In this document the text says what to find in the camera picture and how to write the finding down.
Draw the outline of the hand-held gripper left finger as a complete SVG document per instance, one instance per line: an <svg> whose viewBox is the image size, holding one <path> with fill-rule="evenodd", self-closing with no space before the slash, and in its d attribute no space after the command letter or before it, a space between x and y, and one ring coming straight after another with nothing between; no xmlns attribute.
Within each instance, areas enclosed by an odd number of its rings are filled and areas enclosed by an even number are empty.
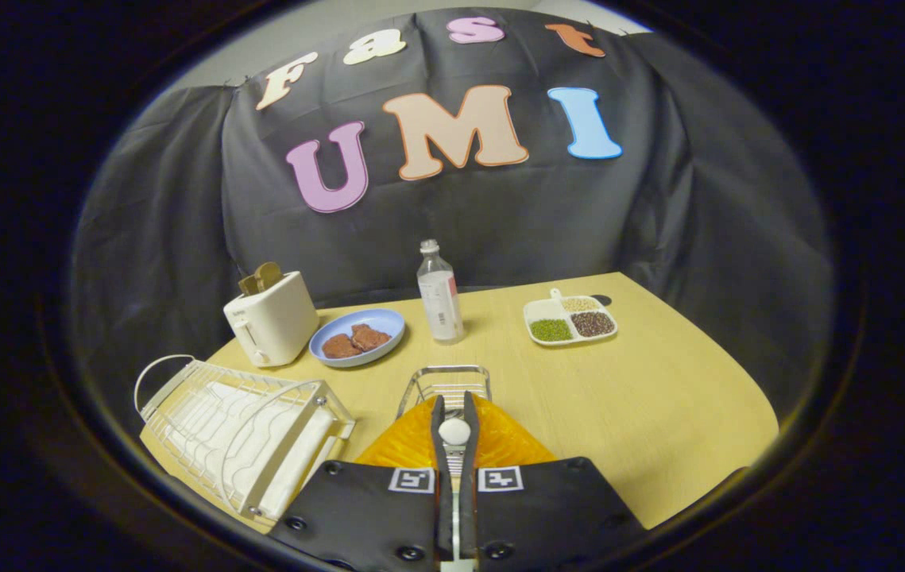
<svg viewBox="0 0 905 572"><path fill-rule="evenodd" d="M353 571L438 571L450 553L444 461L420 467L325 461L269 532Z"/></svg>

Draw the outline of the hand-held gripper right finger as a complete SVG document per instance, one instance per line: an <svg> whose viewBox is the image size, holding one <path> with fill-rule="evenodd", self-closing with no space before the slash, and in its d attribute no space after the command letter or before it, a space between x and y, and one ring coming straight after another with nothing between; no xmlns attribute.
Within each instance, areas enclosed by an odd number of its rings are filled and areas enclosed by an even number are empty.
<svg viewBox="0 0 905 572"><path fill-rule="evenodd" d="M646 528L586 457L536 460L539 442L468 394L460 554L480 571L590 571Z"/></svg>

